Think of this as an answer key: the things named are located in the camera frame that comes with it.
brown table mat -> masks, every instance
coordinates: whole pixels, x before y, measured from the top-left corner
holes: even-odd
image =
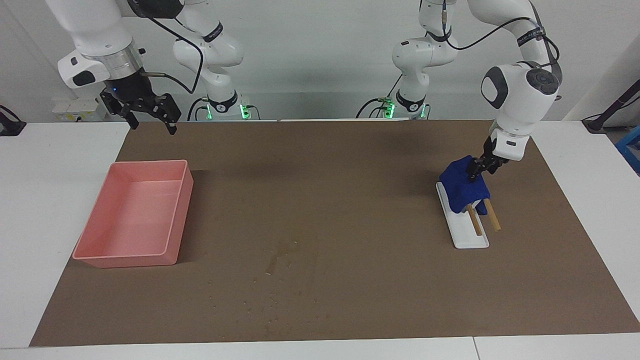
[[[453,247],[435,183],[489,125],[141,124],[119,161],[193,171],[179,262],[70,260],[31,346],[640,331],[533,142],[485,176],[491,247]]]

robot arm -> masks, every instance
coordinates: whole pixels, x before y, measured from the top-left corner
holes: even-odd
[[[189,40],[204,54],[200,78],[207,88],[209,113],[216,119],[245,118],[242,95],[238,94],[231,76],[224,69],[242,62],[244,49],[240,43],[224,31],[209,0],[186,0],[177,19],[193,33]],[[198,72],[200,54],[196,49],[185,42],[175,42],[173,53],[181,65]]]
[[[177,19],[194,33],[188,39],[202,52],[200,78],[207,87],[210,109],[219,117],[246,116],[240,106],[241,95],[223,69],[240,64],[244,52],[223,32],[210,1],[126,1],[138,17]],[[174,134],[181,112],[170,94],[157,96],[153,92],[149,77],[164,74],[145,72],[133,36],[122,24],[116,0],[47,0],[47,4],[76,45],[76,50],[58,63],[65,83],[78,88],[103,81],[106,87],[100,96],[110,113],[125,118],[135,129],[138,121],[132,111],[145,112],[162,120]],[[183,41],[176,41],[173,50],[182,65],[198,73],[198,50]]]
[[[403,73],[396,93],[397,108],[411,118],[419,116],[424,104],[429,85],[424,69],[452,62],[461,49],[451,36],[456,2],[425,0],[420,9],[420,24],[427,35],[402,42],[394,49],[394,63]],[[494,173],[509,160],[522,159],[534,125],[556,99],[562,72],[531,2],[468,0],[468,4],[476,18],[497,26],[527,18],[504,26],[516,37],[525,61],[492,67],[483,79],[482,94],[498,114],[484,154],[467,169],[473,180],[485,170]]]
[[[498,110],[484,153],[467,169],[475,180],[485,170],[494,174],[510,160],[522,160],[535,125],[556,100],[562,70],[535,6],[528,0],[467,0],[472,14],[482,22],[505,26],[517,39],[524,61],[492,67],[482,82],[483,97]]]
[[[58,22],[69,32],[76,50],[58,62],[58,70],[70,88],[105,84],[100,93],[107,109],[125,118],[135,129],[140,111],[162,120],[171,134],[181,112],[170,94],[156,95],[144,76],[139,50],[122,23],[114,0],[46,0]],[[136,0],[147,4],[149,1]],[[157,2],[153,10],[171,16],[184,0]]]

wooden stick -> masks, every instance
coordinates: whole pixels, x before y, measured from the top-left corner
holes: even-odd
[[[486,210],[489,213],[489,219],[491,219],[491,225],[493,226],[493,230],[496,232],[502,230],[500,226],[500,222],[498,221],[498,217],[495,216],[495,211],[493,210],[493,205],[491,205],[491,201],[489,199],[484,200],[484,205],[486,206]]]
[[[476,217],[476,211],[471,204],[467,205],[467,213],[471,217],[471,222],[474,223],[474,229],[476,230],[477,236],[482,236],[482,229],[480,228],[480,223],[478,222],[478,218]]]

white stand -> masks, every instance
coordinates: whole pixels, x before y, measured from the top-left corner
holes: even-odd
[[[480,217],[474,211],[474,216],[478,219],[480,228],[482,229],[482,236],[476,235],[476,230],[471,222],[469,214],[462,212],[456,214],[449,207],[449,198],[447,192],[444,190],[442,183],[436,184],[436,190],[438,190],[438,196],[440,197],[440,203],[444,210],[444,216],[447,219],[449,225],[449,232],[451,232],[451,238],[453,239],[453,245],[457,249],[485,249],[489,247],[489,240],[486,237]]]

pink tray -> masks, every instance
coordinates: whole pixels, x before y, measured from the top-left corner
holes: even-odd
[[[186,160],[112,164],[73,258],[99,268],[175,264],[192,189]]]

